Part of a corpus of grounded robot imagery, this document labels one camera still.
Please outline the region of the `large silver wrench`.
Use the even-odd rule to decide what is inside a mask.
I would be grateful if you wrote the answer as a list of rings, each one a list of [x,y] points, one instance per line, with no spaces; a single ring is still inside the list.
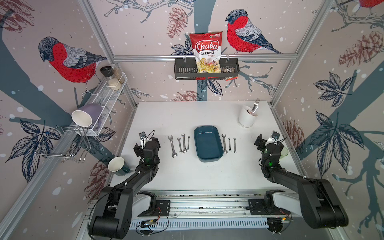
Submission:
[[[170,140],[170,144],[171,144],[172,158],[175,158],[175,157],[178,156],[178,154],[175,151],[174,142],[173,142],[173,136],[172,135],[168,136],[168,139]]]

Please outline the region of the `tiny silver wrench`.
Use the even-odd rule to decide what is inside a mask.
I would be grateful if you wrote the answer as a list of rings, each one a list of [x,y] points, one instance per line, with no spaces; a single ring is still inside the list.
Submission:
[[[236,144],[236,138],[233,138],[234,140],[234,154],[237,153],[237,144]]]

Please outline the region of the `medium silver wrench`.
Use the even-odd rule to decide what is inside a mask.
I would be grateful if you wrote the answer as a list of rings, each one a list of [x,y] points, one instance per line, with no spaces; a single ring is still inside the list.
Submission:
[[[226,135],[225,135],[225,134],[222,134],[222,139],[223,139],[223,149],[224,149],[224,153],[227,154],[228,151],[227,151],[227,146],[226,146]]]

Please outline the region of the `teal plastic storage box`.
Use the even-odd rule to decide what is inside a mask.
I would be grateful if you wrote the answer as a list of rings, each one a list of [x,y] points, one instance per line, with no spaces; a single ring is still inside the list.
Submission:
[[[194,130],[196,153],[203,163],[218,161],[224,154],[224,149],[215,126],[199,126]]]

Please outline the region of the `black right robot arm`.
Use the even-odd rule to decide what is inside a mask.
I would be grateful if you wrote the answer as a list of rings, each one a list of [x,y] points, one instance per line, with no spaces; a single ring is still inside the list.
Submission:
[[[347,212],[329,181],[294,174],[281,167],[282,141],[273,139],[268,142],[259,135],[254,145],[262,153],[259,166],[263,176],[295,192],[292,195],[270,191],[269,199],[276,208],[301,216],[313,229],[346,227],[349,224]]]

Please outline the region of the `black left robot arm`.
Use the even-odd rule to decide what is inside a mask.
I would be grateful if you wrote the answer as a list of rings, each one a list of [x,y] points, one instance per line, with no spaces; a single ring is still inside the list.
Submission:
[[[152,137],[145,146],[135,145],[135,154],[140,157],[134,174],[114,187],[105,187],[92,208],[88,223],[88,234],[122,240],[132,222],[134,197],[143,186],[153,180],[161,162],[158,153],[161,148],[158,138]]]

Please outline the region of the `green translucent cup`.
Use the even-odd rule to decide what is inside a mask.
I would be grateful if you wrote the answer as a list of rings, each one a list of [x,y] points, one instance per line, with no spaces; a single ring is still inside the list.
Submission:
[[[281,157],[280,158],[284,158],[288,154],[289,154],[289,150],[286,147],[283,147],[283,149],[281,151]]]

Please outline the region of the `white cutlery cup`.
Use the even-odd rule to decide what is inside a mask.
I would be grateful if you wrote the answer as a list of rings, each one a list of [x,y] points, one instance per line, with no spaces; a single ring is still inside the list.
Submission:
[[[239,117],[238,117],[238,124],[244,128],[250,128],[254,125],[256,118],[258,115],[256,113],[252,114],[250,113],[252,109],[248,106],[242,106],[242,109],[240,111]]]

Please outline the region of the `silver fork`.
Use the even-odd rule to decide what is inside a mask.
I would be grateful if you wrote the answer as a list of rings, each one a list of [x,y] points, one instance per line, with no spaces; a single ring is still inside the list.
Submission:
[[[254,115],[254,114],[255,114],[256,110],[257,110],[258,107],[259,107],[259,103],[260,103],[260,99],[257,98],[257,99],[255,100],[255,102],[254,102],[253,108],[249,111],[249,113],[250,113],[251,115]]]

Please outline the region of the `purple mug white inside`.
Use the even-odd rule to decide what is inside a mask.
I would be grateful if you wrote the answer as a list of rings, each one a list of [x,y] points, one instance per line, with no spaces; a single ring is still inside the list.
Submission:
[[[72,112],[73,122],[83,128],[90,127],[97,121],[103,107],[98,104],[88,104]]]

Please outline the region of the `small circuit board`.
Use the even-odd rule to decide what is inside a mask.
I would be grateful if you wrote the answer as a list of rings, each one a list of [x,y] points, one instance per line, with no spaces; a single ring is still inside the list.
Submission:
[[[157,220],[143,220],[141,222],[141,228],[154,228],[157,225]]]

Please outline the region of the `black lid spice jar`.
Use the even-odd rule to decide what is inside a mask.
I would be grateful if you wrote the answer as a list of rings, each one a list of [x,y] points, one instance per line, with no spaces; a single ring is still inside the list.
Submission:
[[[109,88],[114,91],[122,88],[122,83],[120,82],[120,79],[115,75],[111,66],[104,66],[100,68],[100,72],[107,79],[107,86]]]

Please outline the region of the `red Chuba chips bag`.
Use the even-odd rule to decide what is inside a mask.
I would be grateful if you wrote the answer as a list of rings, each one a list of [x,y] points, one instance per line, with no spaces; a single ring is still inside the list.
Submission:
[[[223,32],[190,34],[198,73],[220,73],[220,59]]]

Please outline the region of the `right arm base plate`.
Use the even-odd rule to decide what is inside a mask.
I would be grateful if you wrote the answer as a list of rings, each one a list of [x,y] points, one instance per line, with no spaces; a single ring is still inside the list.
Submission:
[[[276,206],[267,205],[264,199],[248,199],[248,206],[245,207],[246,210],[250,211],[252,216],[261,216],[261,215],[282,215],[290,216],[291,212],[279,209]]]

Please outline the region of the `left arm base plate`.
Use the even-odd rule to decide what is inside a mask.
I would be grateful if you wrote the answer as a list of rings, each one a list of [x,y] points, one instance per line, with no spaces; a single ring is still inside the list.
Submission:
[[[170,214],[171,201],[154,200],[150,202],[148,210],[142,212],[139,217],[168,217]]]

